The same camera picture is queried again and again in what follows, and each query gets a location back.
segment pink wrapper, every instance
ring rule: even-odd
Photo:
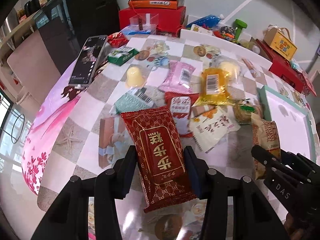
[[[171,91],[182,94],[192,94],[191,76],[195,67],[180,61],[170,60],[170,70],[159,90]]]

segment green snack box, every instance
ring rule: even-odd
[[[121,66],[138,53],[139,52],[134,48],[121,46],[108,55],[108,61],[110,63]]]

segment clear plastic box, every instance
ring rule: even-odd
[[[139,29],[139,21],[141,21],[142,30]],[[158,22],[159,14],[138,14],[130,18],[130,25],[123,28],[121,32],[124,35],[155,34]]]

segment phone screen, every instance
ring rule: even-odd
[[[70,78],[70,84],[88,84],[106,36],[89,38],[82,48]]]

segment table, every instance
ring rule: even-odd
[[[38,195],[49,153],[71,110],[81,94],[68,86],[74,64],[70,64],[50,90],[30,127],[22,154],[23,178],[30,190]]]
[[[99,123],[101,118],[109,115],[114,102],[129,90],[125,86],[126,70],[131,65],[140,65],[143,75],[147,78],[145,93],[155,101],[157,106],[164,105],[164,93],[157,90],[157,87],[166,78],[168,65],[150,66],[152,63],[147,60],[148,56],[155,54],[154,47],[157,46],[162,49],[158,49],[157,53],[160,55],[155,55],[156,57],[167,57],[193,65],[196,70],[193,73],[191,83],[196,89],[203,64],[208,63],[206,56],[201,57],[196,54],[196,50],[194,52],[194,47],[199,45],[200,43],[195,41],[156,35],[137,35],[130,39],[128,46],[139,51],[147,50],[148,52],[145,53],[147,56],[132,58],[122,66],[110,64],[82,93],[78,103],[66,118],[46,163],[38,192],[37,202],[40,209],[46,211],[49,208],[72,175],[88,179],[111,167],[109,165],[105,169],[101,169],[98,165]],[[206,52],[212,50],[209,45],[204,44],[203,46]],[[221,53],[235,60],[241,59],[241,56],[223,49]],[[294,89],[290,85],[259,65],[255,65],[255,67],[260,73],[260,77],[255,79],[249,71],[246,71],[241,83],[228,86],[231,96],[250,98],[254,104],[258,105],[256,89],[268,85],[276,91],[287,91],[289,98],[297,104],[299,103],[294,95]],[[233,114],[230,107],[227,107],[226,111],[230,115]],[[311,118],[312,121],[315,142],[319,145],[313,118]],[[250,125],[242,126],[239,131],[223,137],[207,154],[199,149],[193,138],[181,138],[181,142],[183,147],[191,145],[198,158],[204,159],[210,168],[217,169],[225,176],[237,179],[244,175],[252,176],[253,161],[250,152],[252,129]],[[287,213],[285,208],[263,185],[262,181],[257,181],[257,184],[279,218],[284,220]],[[228,198],[227,237],[232,237],[232,204],[232,198]],[[167,233],[166,239],[175,239],[177,232],[185,234],[185,238],[181,239],[189,239],[188,237],[196,239],[204,219],[205,205],[206,200],[195,199],[144,214],[143,208],[146,203],[137,168],[127,197],[124,200],[116,200],[118,221],[124,239],[138,239],[140,237],[143,239],[164,239],[164,233]],[[89,211],[89,233],[92,235],[94,233],[92,199],[89,201]],[[164,225],[167,222],[171,223],[174,230],[164,232]]]

